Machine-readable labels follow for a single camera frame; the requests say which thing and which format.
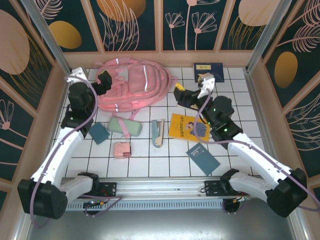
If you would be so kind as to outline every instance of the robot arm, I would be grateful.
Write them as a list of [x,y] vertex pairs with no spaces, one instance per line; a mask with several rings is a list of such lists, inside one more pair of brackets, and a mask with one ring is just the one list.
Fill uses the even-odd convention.
[[[212,92],[214,84],[214,76],[207,73],[199,81],[200,90],[189,91],[178,86],[174,90],[175,99],[178,101],[178,105],[197,111],[204,105],[207,99],[206,95]],[[292,170],[265,153],[231,120],[231,116],[234,113],[231,102],[231,99],[225,96],[211,98],[201,113],[210,125],[210,133],[214,141],[233,140],[245,142],[263,152],[271,161],[280,166],[284,172],[307,187],[306,174],[301,169]],[[236,142],[223,143],[221,145],[245,160],[263,178],[248,176],[236,169],[231,169],[220,178],[220,182],[225,186],[226,191],[229,189],[244,192],[262,199],[267,202],[276,214],[282,217],[287,217],[307,198],[307,193],[304,190],[252,148]]]
[[[71,76],[77,76],[87,81],[86,72],[82,68],[74,69]],[[98,95],[102,95],[111,88],[112,79],[106,71],[99,75],[98,78],[101,83],[95,82],[91,85]],[[30,213],[31,196],[36,183],[43,174],[43,169],[54,153],[54,149],[56,149],[59,144],[61,144],[61,146],[53,156],[36,191],[33,205],[34,214],[59,219],[64,214],[68,203],[85,193],[94,195],[99,190],[100,182],[98,175],[88,172],[81,172],[75,179],[61,185],[61,179],[69,160],[75,149],[77,149],[88,134],[93,119],[78,131],[69,135],[63,144],[61,143],[61,139],[86,121],[95,107],[95,98],[92,90],[76,78],[71,78],[70,82],[73,83],[69,87],[68,98],[70,105],[67,107],[65,117],[61,124],[61,131],[59,132],[55,145],[32,177],[28,180],[22,179],[18,184],[17,190],[25,213]]]

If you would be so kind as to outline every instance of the stapler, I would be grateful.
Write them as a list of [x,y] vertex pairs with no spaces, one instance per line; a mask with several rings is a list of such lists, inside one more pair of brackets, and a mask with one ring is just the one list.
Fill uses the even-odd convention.
[[162,147],[164,140],[165,120],[152,120],[152,144],[157,149]]

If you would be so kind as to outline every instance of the green pencil case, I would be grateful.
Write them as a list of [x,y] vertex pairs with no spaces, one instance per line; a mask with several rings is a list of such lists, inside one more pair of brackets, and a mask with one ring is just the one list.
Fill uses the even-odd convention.
[[[126,129],[128,129],[130,136],[138,137],[140,135],[141,129],[142,129],[142,124],[140,122],[123,119],[123,118],[122,120],[124,122],[124,125],[126,126]],[[123,134],[123,131],[120,127],[117,117],[114,117],[114,116],[110,119],[107,129],[111,132]]]

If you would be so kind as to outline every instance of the book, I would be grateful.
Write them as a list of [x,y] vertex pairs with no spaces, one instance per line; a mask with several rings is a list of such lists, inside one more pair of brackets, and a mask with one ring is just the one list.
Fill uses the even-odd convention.
[[194,81],[197,83],[198,78],[206,73],[211,73],[215,77],[216,83],[224,83],[224,66],[222,63],[213,62],[196,62],[193,64]]
[[[168,136],[174,139],[199,142],[195,136],[195,120],[196,118],[194,116],[185,116],[173,113]],[[196,130],[198,136],[202,140],[209,141],[210,126],[208,124],[204,124],[200,118],[196,124]]]
[[186,154],[207,176],[220,166],[220,162],[201,143],[195,145]]

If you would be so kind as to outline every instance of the pink pencil case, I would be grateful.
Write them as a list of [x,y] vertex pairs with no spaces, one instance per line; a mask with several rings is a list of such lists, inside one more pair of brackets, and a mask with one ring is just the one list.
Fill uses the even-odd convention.
[[131,157],[131,146],[129,142],[117,142],[114,145],[114,158],[126,159]]

